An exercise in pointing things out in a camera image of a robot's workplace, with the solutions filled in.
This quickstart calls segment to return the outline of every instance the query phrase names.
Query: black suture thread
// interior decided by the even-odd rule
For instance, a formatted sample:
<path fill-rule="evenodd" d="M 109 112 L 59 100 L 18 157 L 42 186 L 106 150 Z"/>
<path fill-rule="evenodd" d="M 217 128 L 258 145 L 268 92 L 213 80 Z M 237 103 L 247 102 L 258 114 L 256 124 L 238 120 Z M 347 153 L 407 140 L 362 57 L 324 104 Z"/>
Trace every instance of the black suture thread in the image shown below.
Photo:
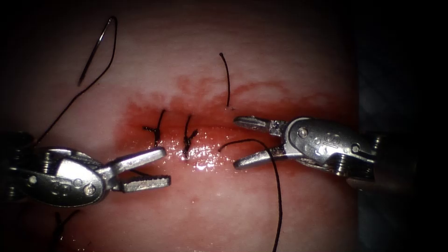
<path fill-rule="evenodd" d="M 111 16 L 108 19 L 108 22 L 110 22 L 111 19 L 115 21 L 115 35 L 114 35 L 114 39 L 113 39 L 112 57 L 111 57 L 109 64 L 107 65 L 106 69 L 104 69 L 104 71 L 92 83 L 90 83 L 90 85 L 88 85 L 85 89 L 83 89 L 81 92 L 79 92 L 77 95 L 75 95 L 75 97 L 68 103 L 68 105 L 64 108 L 64 110 L 62 110 L 62 112 L 57 116 L 57 118 L 53 121 L 53 123 L 47 128 L 47 130 L 37 139 L 35 145 L 38 145 L 42 141 L 42 139 L 48 134 L 48 132 L 50 132 L 50 130 L 55 126 L 55 124 L 59 121 L 59 119 L 61 119 L 61 117 L 65 114 L 65 112 L 70 108 L 70 106 L 81 95 L 83 95 L 86 91 L 88 91 L 107 72 L 107 70 L 109 70 L 110 66 L 112 65 L 113 58 L 115 56 L 115 47 L 117 45 L 117 27 L 118 27 L 117 18 L 114 16 Z"/>
<path fill-rule="evenodd" d="M 223 53 L 219 53 L 219 55 L 221 56 L 221 58 L 222 58 L 223 61 L 224 61 L 225 71 L 227 72 L 227 104 L 226 104 L 226 106 L 229 107 L 229 103 L 230 103 L 230 78 L 229 78 L 229 68 L 227 67 L 227 62 L 225 61 L 224 54 L 223 54 Z"/>
<path fill-rule="evenodd" d="M 190 119 L 191 119 L 191 115 L 188 116 L 187 123 L 185 124 L 185 132 L 183 134 L 183 143 L 185 145 L 183 148 L 183 154 L 185 155 L 186 158 L 188 158 L 188 151 L 190 150 L 191 140 L 195 136 L 197 136 L 197 133 L 198 133 L 197 129 L 195 129 L 190 136 L 187 136 L 188 123 L 190 123 Z"/>
<path fill-rule="evenodd" d="M 64 232 L 65 225 L 68 223 L 68 221 L 70 221 L 79 212 L 80 212 L 79 209 L 73 211 L 71 214 L 69 214 L 67 216 L 67 218 L 65 218 L 64 221 L 62 221 L 61 214 L 59 212 L 55 213 L 56 228 L 53 231 L 53 235 L 52 235 L 52 238 L 51 238 L 51 241 L 50 241 L 50 245 L 49 245 L 49 249 L 48 249 L 49 252 L 55 252 L 56 251 L 57 244 L 61 240 L 62 233 Z"/>
<path fill-rule="evenodd" d="M 157 128 L 151 128 L 151 127 L 148 127 L 148 126 L 143 126 L 142 127 L 143 130 L 147 130 L 147 131 L 150 131 L 150 132 L 154 133 L 154 147 L 157 147 L 159 145 L 159 141 L 160 141 L 160 123 L 162 122 L 162 117 L 163 117 L 164 113 L 165 113 L 165 110 L 162 110 L 162 112 L 160 113 L 159 122 L 157 123 Z"/>
<path fill-rule="evenodd" d="M 271 158 L 272 166 L 274 167 L 275 179 L 277 181 L 277 193 L 278 193 L 278 199 L 279 199 L 279 221 L 278 221 L 278 224 L 277 224 L 277 233 L 275 234 L 274 246 L 272 247 L 272 251 L 276 252 L 277 251 L 277 245 L 279 243 L 279 237 L 280 237 L 281 221 L 283 219 L 283 208 L 282 208 L 282 203 L 281 203 L 281 189 L 280 189 L 279 172 L 277 170 L 277 165 L 275 164 L 275 160 L 274 160 L 274 157 L 272 156 L 271 151 L 269 150 L 269 148 L 262 141 L 251 138 L 251 139 L 243 139 L 243 140 L 228 142 L 228 143 L 222 145 L 218 149 L 218 152 L 221 152 L 228 145 L 237 144 L 237 143 L 244 143 L 244 142 L 249 142 L 249 141 L 255 141 L 255 142 L 261 144 L 265 148 L 265 150 L 269 154 L 269 157 Z"/>
<path fill-rule="evenodd" d="M 149 174 L 146 174 L 146 173 L 138 171 L 138 170 L 131 170 L 131 171 L 133 173 L 136 173 L 136 174 L 140 175 L 140 176 L 150 176 Z"/>

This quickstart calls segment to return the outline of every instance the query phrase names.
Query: metal rivet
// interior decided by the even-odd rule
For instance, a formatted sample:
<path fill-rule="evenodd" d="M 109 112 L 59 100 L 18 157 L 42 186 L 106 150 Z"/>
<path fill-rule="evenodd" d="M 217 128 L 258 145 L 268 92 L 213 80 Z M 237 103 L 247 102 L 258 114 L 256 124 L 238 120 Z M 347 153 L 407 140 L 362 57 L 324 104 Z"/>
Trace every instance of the metal rivet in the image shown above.
<path fill-rule="evenodd" d="M 29 181 L 30 184 L 34 185 L 34 184 L 37 183 L 37 178 L 36 178 L 36 176 L 31 176 L 31 177 L 28 179 L 28 181 Z"/>
<path fill-rule="evenodd" d="M 86 194 L 87 196 L 90 196 L 93 193 L 95 193 L 95 187 L 93 185 L 88 184 L 84 187 L 84 194 Z"/>
<path fill-rule="evenodd" d="M 83 181 L 80 180 L 80 179 L 75 179 L 75 180 L 73 181 L 73 185 L 74 185 L 75 187 L 81 187 L 81 186 L 83 185 Z"/>
<path fill-rule="evenodd" d="M 359 145 L 354 144 L 354 145 L 351 147 L 351 151 L 352 151 L 353 153 L 358 152 L 358 151 L 359 151 Z"/>
<path fill-rule="evenodd" d="M 299 129 L 299 136 L 301 138 L 306 138 L 308 136 L 308 130 L 306 128 Z"/>

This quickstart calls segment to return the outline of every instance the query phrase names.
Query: silver metal instrument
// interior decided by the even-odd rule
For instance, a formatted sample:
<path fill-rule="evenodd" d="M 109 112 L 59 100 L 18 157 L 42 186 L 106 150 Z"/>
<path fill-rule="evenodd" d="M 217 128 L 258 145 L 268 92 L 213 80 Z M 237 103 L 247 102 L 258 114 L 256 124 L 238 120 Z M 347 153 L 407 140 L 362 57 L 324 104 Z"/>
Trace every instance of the silver metal instrument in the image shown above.
<path fill-rule="evenodd" d="M 243 128 L 266 132 L 281 138 L 281 145 L 271 148 L 274 160 L 294 159 L 337 176 L 370 179 L 375 162 L 375 148 L 365 137 L 332 121 L 299 117 L 289 122 L 254 116 L 236 117 Z M 236 169 L 246 169 L 270 161 L 268 152 L 260 151 L 234 162 Z"/>
<path fill-rule="evenodd" d="M 345 177 L 359 190 L 411 195 L 415 192 L 419 156 L 409 137 L 373 133 L 362 135 L 333 121 L 299 117 L 289 122 L 254 116 L 236 117 L 243 128 L 281 138 L 269 149 L 275 161 L 294 159 L 321 171 Z M 236 160 L 236 169 L 269 162 L 260 151 Z"/>
<path fill-rule="evenodd" d="M 2 157 L 6 176 L 3 197 L 17 200 L 29 196 L 58 207 L 79 207 L 103 200 L 109 191 L 124 193 L 169 186 L 169 175 L 144 175 L 122 180 L 118 175 L 166 156 L 162 147 L 119 157 L 107 164 L 85 153 L 65 147 L 34 148 L 30 143 L 17 145 L 19 139 L 32 141 L 27 133 L 10 133 Z"/>

